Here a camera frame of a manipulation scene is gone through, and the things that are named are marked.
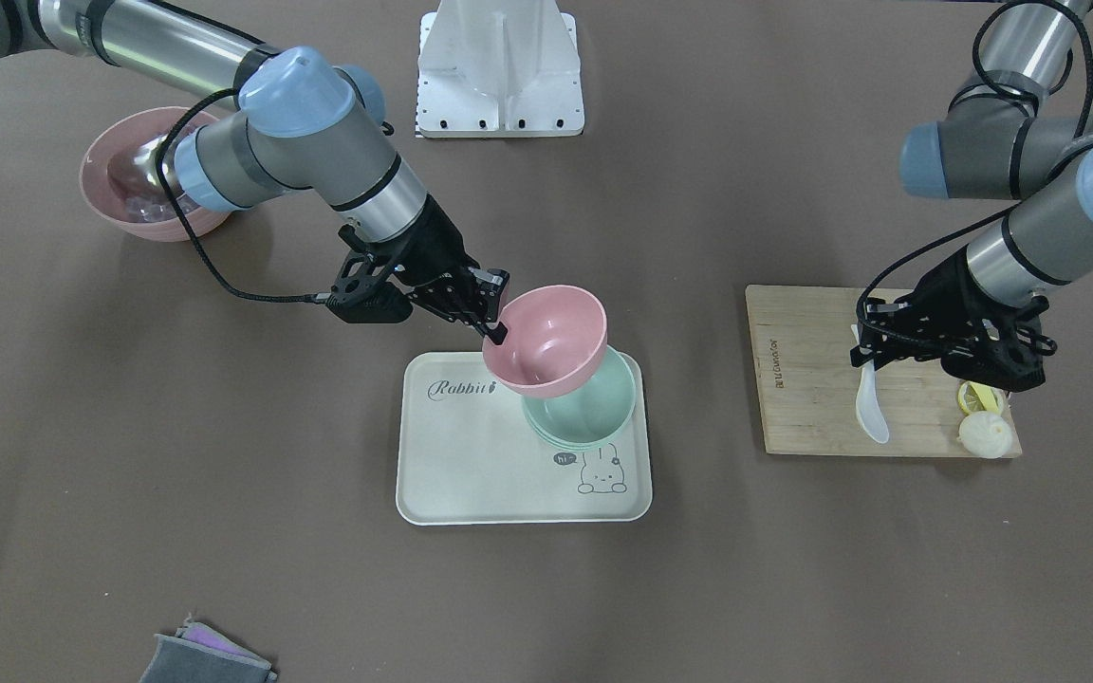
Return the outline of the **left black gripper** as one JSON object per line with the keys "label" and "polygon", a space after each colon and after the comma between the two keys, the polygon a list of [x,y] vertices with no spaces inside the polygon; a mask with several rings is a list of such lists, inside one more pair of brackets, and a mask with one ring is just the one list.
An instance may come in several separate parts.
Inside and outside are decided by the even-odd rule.
{"label": "left black gripper", "polygon": [[960,249],[920,278],[917,288],[898,299],[905,307],[897,313],[889,313],[892,304],[884,299],[863,301],[856,311],[851,366],[881,369],[894,361],[886,334],[877,329],[888,323],[920,341],[903,341],[895,353],[900,358],[940,360],[947,375],[1004,392],[1029,392],[1044,384],[1044,358],[1057,351],[1057,342],[1042,334],[1048,299],[1029,295],[1018,308],[997,303],[971,275],[966,252]]}

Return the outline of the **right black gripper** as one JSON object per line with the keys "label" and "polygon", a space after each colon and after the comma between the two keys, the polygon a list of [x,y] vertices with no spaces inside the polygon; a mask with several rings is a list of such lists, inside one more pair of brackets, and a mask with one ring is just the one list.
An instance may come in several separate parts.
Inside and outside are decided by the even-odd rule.
{"label": "right black gripper", "polygon": [[510,273],[480,268],[436,199],[428,197],[409,228],[389,242],[363,242],[351,225],[339,236],[350,251],[326,306],[346,323],[403,323],[419,306],[504,344],[508,329],[500,315]]}

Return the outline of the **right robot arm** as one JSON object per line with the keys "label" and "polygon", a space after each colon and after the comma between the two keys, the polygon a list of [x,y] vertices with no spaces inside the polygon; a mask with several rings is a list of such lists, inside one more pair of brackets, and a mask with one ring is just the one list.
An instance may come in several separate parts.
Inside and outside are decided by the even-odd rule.
{"label": "right robot arm", "polygon": [[381,90],[363,69],[165,1],[0,1],[0,58],[32,50],[94,57],[195,96],[141,173],[188,236],[187,200],[242,212],[312,192],[342,220],[333,284],[269,303],[321,305],[346,323],[403,323],[419,307],[504,341],[510,276],[467,252],[392,146]]}

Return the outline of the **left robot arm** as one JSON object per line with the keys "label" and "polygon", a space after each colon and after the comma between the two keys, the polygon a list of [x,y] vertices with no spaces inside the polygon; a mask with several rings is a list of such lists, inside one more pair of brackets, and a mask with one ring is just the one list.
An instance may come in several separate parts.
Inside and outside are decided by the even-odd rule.
{"label": "left robot arm", "polygon": [[1057,351],[1042,332],[1049,295],[1093,271],[1093,96],[1074,120],[1042,116],[1081,47],[1088,82],[1090,1],[1010,1],[974,40],[974,70],[942,120],[903,143],[908,195],[1009,199],[972,225],[974,238],[888,303],[856,303],[854,367],[937,361],[947,375],[1004,392],[1045,381]]}

